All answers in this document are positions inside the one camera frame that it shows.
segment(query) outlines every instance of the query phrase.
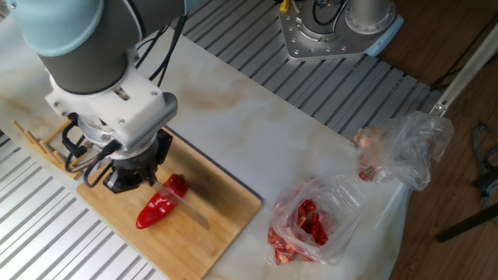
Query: wooden cutting board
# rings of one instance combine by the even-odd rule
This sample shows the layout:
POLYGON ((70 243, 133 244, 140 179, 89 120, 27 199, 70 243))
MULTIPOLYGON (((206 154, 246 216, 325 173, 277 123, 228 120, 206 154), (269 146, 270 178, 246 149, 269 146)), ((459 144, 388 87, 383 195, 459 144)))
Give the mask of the wooden cutting board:
POLYGON ((157 178, 164 182, 172 173, 186 176, 190 189, 184 199, 208 219, 209 231, 178 209, 154 226, 136 229, 138 214, 155 193, 147 185, 113 194, 102 183, 94 188, 82 184, 78 193, 118 235, 171 280, 202 279, 259 211, 261 200, 168 132, 174 140, 157 178))

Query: plastic wrap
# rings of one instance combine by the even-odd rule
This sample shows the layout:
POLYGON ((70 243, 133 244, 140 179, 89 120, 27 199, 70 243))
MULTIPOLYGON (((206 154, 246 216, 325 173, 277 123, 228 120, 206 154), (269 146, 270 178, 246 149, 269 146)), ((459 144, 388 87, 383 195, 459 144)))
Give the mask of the plastic wrap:
POLYGON ((268 243, 273 250, 268 260, 338 263, 363 217, 365 202, 354 177, 314 178, 285 189, 272 211, 268 243))
POLYGON ((359 147, 359 177, 378 183, 397 178, 421 191, 453 135, 450 120, 418 111, 362 129, 353 141, 359 147))

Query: metal slat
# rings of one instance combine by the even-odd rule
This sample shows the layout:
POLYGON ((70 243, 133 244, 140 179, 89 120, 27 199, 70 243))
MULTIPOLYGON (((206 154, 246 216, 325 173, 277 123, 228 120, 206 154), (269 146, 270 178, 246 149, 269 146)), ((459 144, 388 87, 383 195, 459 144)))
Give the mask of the metal slat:
POLYGON ((225 15, 225 18, 218 16, 218 21, 209 27, 200 39, 195 41, 199 46, 209 49, 220 37, 228 33, 240 21, 245 21, 257 7, 265 0, 260 1, 241 1, 235 10, 225 15))
POLYGON ((218 35, 213 39, 212 43, 206 47, 206 49, 212 54, 219 56, 228 47, 230 47, 237 39, 247 36, 247 32, 253 27, 260 19, 267 16, 274 10, 276 4, 271 1, 263 1, 259 4, 256 9, 251 11, 244 20, 240 20, 233 24, 233 27, 227 32, 218 35))
POLYGON ((54 199, 63 191, 57 183, 47 184, 37 195, 26 201, 20 208, 14 211, 0 224, 0 240, 8 236, 13 230, 20 228, 23 222, 27 222, 30 217, 39 212, 45 202, 54 199))
POLYGON ((342 136, 352 139, 358 132, 358 128, 364 127, 370 116, 381 106, 382 101, 388 97, 402 76, 403 72, 392 69, 389 74, 383 77, 383 82, 356 109, 356 114, 350 119, 351 121, 346 122, 346 126, 341 128, 342 136))
POLYGON ((223 7, 223 4, 229 1, 230 0, 213 0, 208 2, 207 5, 205 5, 201 9, 195 11, 195 14, 188 17, 188 20, 184 26, 183 35, 190 39, 193 30, 201 26, 206 21, 206 19, 214 15, 218 9, 221 9, 223 7))
POLYGON ((74 261, 82 252, 90 246, 90 244, 97 239, 97 237, 106 229, 106 225, 100 222, 94 229, 92 229, 88 234, 83 234, 81 240, 77 240, 73 243, 72 247, 68 248, 66 252, 58 256, 50 267, 42 272, 37 280, 41 279, 54 279, 56 276, 60 275, 61 272, 69 266, 72 261, 74 261))
POLYGON ((372 91, 372 88, 382 80, 389 68, 390 65, 385 62, 380 61, 376 63, 362 83, 357 85, 351 92, 348 100, 342 105, 338 113, 327 123, 327 126, 335 131, 339 131, 348 119, 354 115, 356 108, 368 96, 372 91))
POLYGON ((289 59, 287 58, 286 49, 282 47, 278 53, 268 61, 266 67, 259 69, 250 78, 260 85, 265 86, 265 84, 287 64, 287 62, 289 62, 289 59))
POLYGON ((289 81, 303 65, 304 62, 288 60, 278 72, 262 85, 273 93, 276 93, 277 89, 284 86, 284 84, 289 81))
POLYGON ((255 38, 247 47, 245 47, 232 61, 228 61, 227 63, 230 66, 234 67, 237 70, 242 70, 247 64, 254 61, 254 59, 262 52, 269 44, 272 42, 272 46, 279 47, 282 45, 282 41, 279 44, 279 41, 276 39, 282 31, 276 26, 271 25, 268 29, 266 29, 261 36, 255 38))
POLYGON ((112 235, 71 277, 91 279, 124 245, 126 243, 119 236, 112 235))
POLYGON ((95 253, 114 235, 109 228, 104 228, 86 245, 71 261, 66 264, 53 278, 53 280, 72 279, 79 269, 95 255, 95 253))
POLYGON ((21 176, 28 168, 32 165, 37 164, 34 159, 30 157, 26 158, 17 166, 15 166, 12 170, 10 170, 7 174, 0 179, 0 194, 1 192, 8 187, 17 177, 21 176))
POLYGON ((126 247, 119 256, 99 275, 97 279, 118 279, 120 275, 140 257, 133 248, 126 247))
POLYGON ((434 91, 430 92, 427 100, 425 100, 422 106, 419 107, 417 110, 429 113, 433 109, 434 104, 439 100, 440 97, 441 97, 440 93, 434 91))
POLYGON ((346 80, 349 75, 352 74, 352 69, 358 61, 359 59, 356 58, 340 61, 336 69, 331 72, 330 76, 323 83, 323 85, 311 93, 310 97, 308 97, 308 100, 305 101, 304 104, 300 105, 300 109, 310 116, 314 115, 319 106, 330 98, 330 95, 343 84, 344 80, 346 80))
POLYGON ((73 221, 77 220, 84 211, 88 211, 88 209, 75 201, 67 208, 67 211, 61 213, 47 228, 30 239, 29 242, 23 243, 15 249, 11 247, 13 250, 8 250, 7 254, 3 254, 0 257, 0 272, 2 275, 5 275, 6 278, 11 278, 18 271, 22 271, 25 265, 27 265, 26 261, 35 257, 38 252, 41 252, 46 244, 57 239, 59 234, 63 233, 68 226, 71 226, 73 221))
POLYGON ((412 105, 410 106, 410 108, 408 109, 408 111, 406 113, 410 114, 411 112, 413 112, 415 110, 419 110, 422 107, 423 102, 425 100, 427 100, 429 95, 430 95, 430 87, 424 86, 422 88, 422 91, 417 96, 417 98, 415 98, 415 100, 413 101, 412 105))
POLYGON ((391 117, 405 116, 408 113, 409 108, 415 102, 415 100, 419 98, 419 94, 422 92, 424 87, 426 87, 426 85, 422 84, 421 82, 418 82, 413 91, 411 91, 411 93, 406 98, 404 98, 404 100, 399 104, 398 108, 391 117))
POLYGON ((297 94, 292 95, 289 98, 289 103, 296 107, 300 107, 307 101, 308 97, 311 96, 316 90, 327 81, 327 79, 334 73, 338 66, 342 63, 342 59, 334 59, 332 61, 325 61, 322 71, 317 71, 314 77, 310 77, 304 83, 304 86, 300 89, 297 94))
POLYGON ((240 68, 239 71, 249 78, 253 78, 262 68, 271 68, 272 64, 278 61, 278 58, 283 58, 285 54, 285 44, 282 38, 277 36, 265 47, 260 50, 255 56, 251 56, 240 68))
POLYGON ((55 201, 48 211, 43 215, 37 215, 24 224, 21 229, 14 232, 7 240, 0 244, 0 261, 5 260, 9 255, 18 250, 22 250, 28 243, 40 235, 56 218, 64 213, 74 202, 75 198, 66 195, 61 200, 55 201))
POLYGON ((140 258, 140 260, 126 273, 126 275, 123 275, 122 280, 133 280, 137 279, 137 275, 142 272, 142 270, 146 267, 147 261, 144 260, 143 258, 140 258))
POLYGON ((13 180, 11 180, 0 190, 0 203, 2 203, 5 199, 7 199, 14 191, 17 191, 17 189, 21 188, 24 185, 24 183, 26 183, 31 177, 35 176, 41 170, 42 170, 41 166, 33 164, 32 166, 28 167, 24 172, 19 174, 17 177, 13 178, 13 180))
POLYGON ((19 188, 13 188, 0 199, 0 203, 2 203, 2 207, 0 208, 0 223, 4 222, 15 210, 23 206, 45 185, 49 184, 53 178, 44 170, 40 170, 34 173, 33 176, 28 176, 27 179, 16 185, 20 185, 19 188))
POLYGON ((205 19, 201 25, 192 30, 190 40, 198 43, 209 31, 214 30, 228 16, 233 14, 238 8, 247 3, 247 0, 230 1, 217 10, 216 16, 205 19))
POLYGON ((9 158, 9 156, 12 156, 14 153, 18 152, 20 148, 14 143, 14 141, 8 141, 6 142, 1 148, 0 148, 0 170, 2 168, 5 168, 5 165, 3 164, 6 159, 9 158))
POLYGON ((156 269, 152 265, 147 264, 133 279, 149 279, 154 275, 156 269))
POLYGON ((261 44, 255 44, 254 42, 260 37, 268 37, 268 34, 276 34, 279 31, 279 28, 275 25, 278 19, 277 13, 275 10, 272 10, 272 12, 258 20, 245 34, 238 37, 226 50, 221 54, 217 54, 218 58, 230 64, 230 62, 251 45, 259 48, 261 44))
MULTIPOLYGON (((50 242, 41 244, 43 247, 34 256, 27 259, 28 261, 16 272, 12 280, 17 278, 35 279, 39 277, 61 254, 71 248, 80 237, 87 231, 91 231, 98 223, 100 223, 99 219, 85 208, 76 219, 69 223, 62 231, 58 232, 50 242)), ((33 251, 33 246, 29 246, 27 250, 33 251)))
POLYGON ((377 59, 366 56, 358 67, 354 68, 351 75, 345 79, 344 83, 336 89, 330 99, 324 102, 314 118, 322 124, 328 124, 329 120, 335 117, 339 109, 341 109, 351 97, 352 93, 354 93, 357 87, 366 79, 376 62, 377 59))
POLYGON ((296 71, 293 71, 289 77, 285 78, 273 92, 288 101, 294 95, 299 94, 298 91, 304 90, 305 83, 313 79, 316 73, 321 73, 327 67, 324 63, 325 61, 305 62, 296 71))
POLYGON ((416 85, 417 80, 410 76, 405 76, 402 82, 396 87, 395 91, 373 116, 373 119, 367 123, 367 126, 375 126, 391 118, 398 105, 408 97, 412 88, 416 85))

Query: silver mounting plate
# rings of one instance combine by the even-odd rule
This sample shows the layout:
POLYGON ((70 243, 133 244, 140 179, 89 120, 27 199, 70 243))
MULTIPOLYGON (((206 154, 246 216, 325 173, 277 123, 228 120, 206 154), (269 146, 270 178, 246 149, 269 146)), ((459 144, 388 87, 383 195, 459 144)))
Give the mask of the silver mounting plate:
POLYGON ((298 12, 291 6, 287 12, 280 11, 280 23, 285 38, 289 58, 294 61, 320 61, 329 58, 360 58, 362 50, 345 42, 336 40, 316 40, 305 35, 303 24, 297 20, 298 12))

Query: red pepper pieces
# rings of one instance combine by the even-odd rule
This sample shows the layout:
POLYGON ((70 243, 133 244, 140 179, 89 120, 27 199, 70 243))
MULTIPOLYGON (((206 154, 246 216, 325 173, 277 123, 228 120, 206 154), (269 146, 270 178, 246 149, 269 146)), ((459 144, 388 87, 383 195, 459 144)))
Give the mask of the red pepper pieces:
MULTIPOLYGON (((170 178, 163 184, 179 197, 183 198, 187 194, 188 184, 185 176, 171 174, 170 178)), ((156 193, 149 200, 147 206, 140 212, 135 226, 137 229, 144 229, 156 224, 158 221, 166 217, 174 209, 174 204, 161 194, 156 193)))
MULTIPOLYGON (((317 245, 323 246, 327 243, 328 236, 320 222, 320 215, 314 201, 307 199, 298 207, 296 225, 310 234, 317 245)), ((305 261, 313 261, 312 258, 297 253, 273 228, 268 231, 268 243, 275 249, 277 265, 287 264, 294 261, 296 257, 301 257, 305 261)))

